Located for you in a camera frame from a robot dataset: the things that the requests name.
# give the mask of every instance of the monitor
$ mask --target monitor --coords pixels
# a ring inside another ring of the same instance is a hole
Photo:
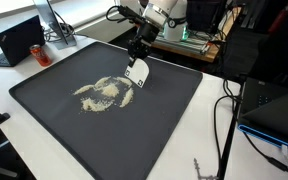
[[[76,46],[76,40],[72,34],[65,34],[58,23],[55,13],[48,0],[33,0],[34,4],[43,18],[45,24],[47,24],[60,38],[52,41],[57,49],[64,49],[71,46]]]
[[[227,0],[187,0],[186,21],[189,30],[217,33]]]

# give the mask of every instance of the floor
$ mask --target floor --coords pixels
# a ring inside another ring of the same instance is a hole
[[[135,34],[136,31],[132,29],[110,43],[126,48],[127,41],[132,39]],[[250,71],[257,57],[257,43],[265,36],[266,35],[242,29],[236,24],[228,36],[228,47],[224,56],[223,65],[220,69],[218,68],[220,61],[210,64],[158,49],[152,49],[151,56],[220,77],[224,75],[235,76]],[[0,137],[1,139],[5,138],[3,134],[0,134]],[[35,179],[12,146],[0,152],[0,167],[19,172],[20,177],[18,179]],[[0,175],[0,180],[4,179],[10,178]]]

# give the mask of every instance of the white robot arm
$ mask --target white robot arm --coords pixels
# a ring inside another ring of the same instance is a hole
[[[123,20],[130,20],[135,24],[139,24],[139,28],[136,36],[133,40],[128,42],[128,54],[130,56],[129,66],[133,67],[136,59],[144,59],[150,54],[151,43],[155,41],[160,30],[178,0],[150,0],[144,10],[142,16],[138,15],[126,6],[114,6],[118,12],[125,18],[120,20],[112,20],[106,17],[110,21],[122,22]]]
[[[186,10],[187,0],[178,0],[164,25],[164,39],[175,42],[186,39]]]

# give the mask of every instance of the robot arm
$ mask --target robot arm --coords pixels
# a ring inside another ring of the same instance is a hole
[[[117,6],[118,12],[125,17],[118,22],[129,19],[132,23],[139,24],[136,36],[128,42],[130,67],[133,67],[137,58],[144,59],[150,54],[151,43],[163,28],[176,2],[177,0],[150,0],[143,16],[128,7]]]

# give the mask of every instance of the electronic device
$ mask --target electronic device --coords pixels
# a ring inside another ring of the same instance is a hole
[[[247,78],[241,92],[243,101],[239,106],[239,116],[259,108],[266,103],[288,94],[288,89],[276,84]]]
[[[288,147],[288,94],[241,116],[238,129],[277,147]]]
[[[55,13],[49,1],[48,0],[33,0],[33,1],[44,22],[60,38],[52,42],[55,45],[55,47],[58,50],[60,50],[71,46],[76,46],[76,40],[74,38],[74,35],[70,33],[69,29],[67,29],[68,26],[66,28],[63,28],[63,24],[60,25],[58,23]]]
[[[221,22],[227,0],[188,0],[187,28],[215,34]]]
[[[0,66],[14,67],[31,54],[34,44],[45,44],[38,15],[0,33]]]

